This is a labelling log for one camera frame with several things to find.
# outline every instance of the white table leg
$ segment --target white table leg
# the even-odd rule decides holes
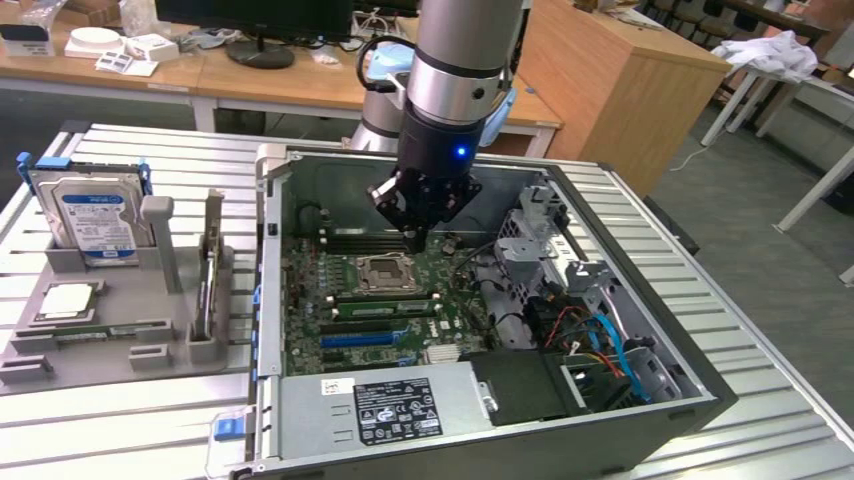
[[[752,109],[756,106],[756,102],[759,102],[759,100],[762,100],[764,95],[768,93],[768,90],[771,89],[771,85],[774,85],[771,83],[771,79],[768,77],[762,77],[762,80],[759,81],[759,86],[756,87],[752,95],[750,96],[750,99],[747,100],[747,104],[744,105],[744,107],[742,108],[742,111],[735,116],[735,120],[732,120],[730,122],[730,125],[726,127],[727,132],[735,133],[735,130],[739,129],[739,127],[742,126],[742,123],[744,123],[744,119],[747,118],[747,115],[752,112]]]
[[[842,280],[846,286],[854,287],[854,265],[839,275],[839,280]]]
[[[735,107],[740,103],[742,98],[744,98],[744,95],[747,94],[750,87],[756,81],[756,77],[758,75],[754,71],[747,72],[747,75],[744,76],[744,80],[742,80],[742,84],[738,86],[738,89],[735,89],[732,98],[730,98],[730,101],[726,102],[720,115],[718,115],[718,118],[715,118],[715,122],[711,124],[711,128],[708,129],[708,132],[706,132],[706,136],[699,141],[699,144],[703,147],[707,147],[708,145],[711,145],[711,142],[718,137],[718,132],[720,131],[723,124],[730,118],[730,115],[732,115],[732,112],[735,111]]]
[[[192,97],[192,113],[196,117],[196,130],[216,133],[216,99],[209,97]]]
[[[528,149],[524,152],[525,157],[543,158],[548,145],[551,145],[551,139],[555,136],[553,128],[540,128],[536,130],[536,135],[531,137],[531,143],[528,143]]]
[[[786,217],[780,220],[780,222],[774,225],[776,230],[784,232],[791,228],[795,222],[800,219],[806,211],[810,209],[815,202],[827,195],[827,192],[832,190],[836,184],[844,180],[844,178],[854,171],[854,147],[847,151],[847,153],[842,156],[836,164],[832,166],[830,171],[824,174],[822,179],[818,181],[812,190],[803,196],[795,208],[786,214]]]
[[[771,128],[771,124],[776,119],[776,115],[779,115],[779,112],[782,112],[786,109],[786,107],[788,107],[788,105],[791,104],[791,101],[795,99],[795,95],[800,90],[800,85],[803,85],[803,82],[794,85],[786,92],[786,95],[783,96],[783,98],[780,98],[779,103],[776,104],[776,106],[774,107],[774,110],[771,110],[771,113],[768,114],[767,120],[759,127],[759,130],[756,130],[756,137],[762,138],[764,134],[768,132],[768,129]]]

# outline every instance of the gray floor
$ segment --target gray floor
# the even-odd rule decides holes
[[[716,111],[686,139],[678,165],[699,149]],[[269,127],[279,117],[271,115]],[[189,108],[0,91],[0,205],[20,180],[13,159],[40,154],[65,119],[192,128]],[[337,140],[353,122],[285,117],[269,134]],[[854,218],[818,205],[790,235],[771,228],[814,184],[747,132],[724,135],[688,167],[668,172],[654,199],[700,245],[698,259],[815,389],[854,424],[854,289],[836,275],[854,264]]]

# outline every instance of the metal table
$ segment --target metal table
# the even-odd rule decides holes
[[[225,242],[237,251],[228,372],[0,397],[4,478],[195,479],[205,476],[208,422],[245,404],[255,265],[253,161],[280,139],[92,125],[60,133],[45,154],[144,156],[155,193],[175,197],[176,245],[195,244],[209,187],[224,190]],[[333,147],[327,142],[288,141]],[[624,183],[564,163],[591,207],[740,399],[698,434],[670,442],[631,472],[642,478],[854,478],[854,434],[702,271]],[[580,229],[572,231],[582,235]],[[0,215],[0,342],[44,265],[49,231],[28,190]],[[582,248],[592,244],[579,238]],[[237,459],[243,443],[220,451]]]

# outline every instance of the robotic arm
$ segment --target robotic arm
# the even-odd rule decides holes
[[[421,5],[411,72],[397,76],[399,83],[407,82],[397,164],[388,180],[368,188],[376,210],[403,232],[411,253],[424,250],[429,230],[453,219],[481,189],[468,170],[485,118],[509,91],[521,3],[425,0]],[[368,97],[395,90],[389,80],[375,82]],[[365,97],[363,115],[368,126],[376,123],[368,116],[377,109],[369,100]]]

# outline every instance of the warning label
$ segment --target warning label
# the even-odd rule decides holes
[[[441,435],[439,411],[425,378],[353,387],[359,438],[365,445]]]
[[[130,226],[121,219],[120,195],[64,195],[65,218],[77,246],[93,257],[126,257],[136,250]]]

